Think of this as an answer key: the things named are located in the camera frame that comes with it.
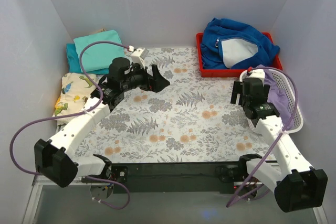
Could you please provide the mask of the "purple t shirt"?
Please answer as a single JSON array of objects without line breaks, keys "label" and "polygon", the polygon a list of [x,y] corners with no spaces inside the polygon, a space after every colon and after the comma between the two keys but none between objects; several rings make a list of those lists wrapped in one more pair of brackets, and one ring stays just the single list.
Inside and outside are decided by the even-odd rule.
[{"label": "purple t shirt", "polygon": [[277,82],[272,76],[272,73],[268,69],[263,70],[265,73],[264,84],[270,86],[267,102],[272,103],[278,110],[282,119],[283,125],[285,125],[290,119],[291,113],[288,110],[288,99],[284,89],[280,89],[277,86]]}]

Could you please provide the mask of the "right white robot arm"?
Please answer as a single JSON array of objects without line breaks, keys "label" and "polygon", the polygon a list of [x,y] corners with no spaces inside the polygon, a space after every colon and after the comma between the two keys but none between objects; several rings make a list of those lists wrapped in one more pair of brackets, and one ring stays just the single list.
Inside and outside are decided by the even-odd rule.
[{"label": "right white robot arm", "polygon": [[242,106],[245,115],[269,145],[279,169],[266,163],[258,154],[241,156],[238,176],[248,182],[258,179],[275,196],[283,212],[320,207],[328,177],[324,170],[315,169],[299,152],[284,129],[276,107],[267,101],[269,85],[258,78],[235,81],[231,103]]}]

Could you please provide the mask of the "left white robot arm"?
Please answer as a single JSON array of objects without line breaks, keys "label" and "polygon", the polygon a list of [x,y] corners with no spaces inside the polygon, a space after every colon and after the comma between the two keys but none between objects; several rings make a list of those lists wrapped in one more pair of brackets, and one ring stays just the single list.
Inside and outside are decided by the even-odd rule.
[{"label": "left white robot arm", "polygon": [[109,73],[83,107],[83,114],[73,118],[49,140],[38,140],[34,146],[36,170],[64,188],[78,177],[88,176],[106,182],[112,175],[111,161],[99,154],[75,158],[75,151],[88,133],[124,99],[124,93],[136,88],[158,93],[170,85],[152,65],[147,72],[140,57],[115,58]]}]

